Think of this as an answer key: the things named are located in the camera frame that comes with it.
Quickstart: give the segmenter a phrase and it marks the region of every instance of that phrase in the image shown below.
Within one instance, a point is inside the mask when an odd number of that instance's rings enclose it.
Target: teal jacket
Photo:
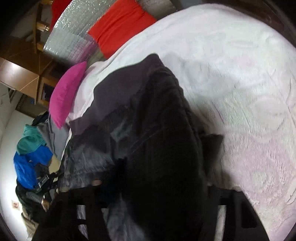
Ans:
[[[25,125],[22,138],[17,144],[17,153],[19,155],[32,153],[36,151],[38,147],[41,145],[44,146],[45,144],[46,143],[36,126]]]

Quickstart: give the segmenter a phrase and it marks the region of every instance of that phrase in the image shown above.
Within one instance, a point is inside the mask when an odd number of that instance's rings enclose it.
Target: wall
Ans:
[[[6,125],[8,124],[12,112],[15,110],[21,97],[22,93],[17,92],[10,101],[8,88],[0,83],[0,144]]]
[[[28,235],[21,219],[21,205],[20,210],[15,210],[11,204],[12,200],[19,202],[15,194],[17,176],[13,156],[16,152],[16,145],[22,137],[24,125],[31,124],[32,121],[33,118],[16,110],[13,111],[0,146],[0,204],[7,226],[18,241],[26,241]]]
[[[13,37],[17,38],[26,38],[26,41],[33,41],[33,25],[36,18],[37,5],[33,7],[29,12],[23,16],[23,18],[15,25],[12,33],[10,34]],[[43,5],[41,21],[50,23],[52,19],[51,15],[51,6]],[[41,42],[46,42],[50,32],[44,31],[41,32]]]

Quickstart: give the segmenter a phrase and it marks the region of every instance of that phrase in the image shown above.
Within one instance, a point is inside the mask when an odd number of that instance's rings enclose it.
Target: wooden furniture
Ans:
[[[44,99],[44,86],[54,88],[63,71],[53,75],[57,64],[43,52],[35,53],[34,49],[33,43],[13,37],[2,45],[0,82],[32,97],[35,103],[48,106]]]

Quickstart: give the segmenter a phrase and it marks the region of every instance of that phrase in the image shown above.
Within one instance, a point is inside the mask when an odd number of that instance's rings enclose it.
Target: white bedspread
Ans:
[[[69,119],[112,71],[157,53],[212,133],[225,136],[212,182],[240,187],[272,241],[296,222],[296,50],[262,22],[220,5],[174,13],[88,70]]]

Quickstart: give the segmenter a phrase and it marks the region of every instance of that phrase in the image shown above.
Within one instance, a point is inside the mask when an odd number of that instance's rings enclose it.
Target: red fabric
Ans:
[[[156,22],[135,0],[117,0],[91,27],[91,35],[106,58],[123,44]]]
[[[55,23],[62,15],[63,11],[70,4],[72,0],[55,0],[52,3],[52,21],[50,23],[50,29],[53,29]]]

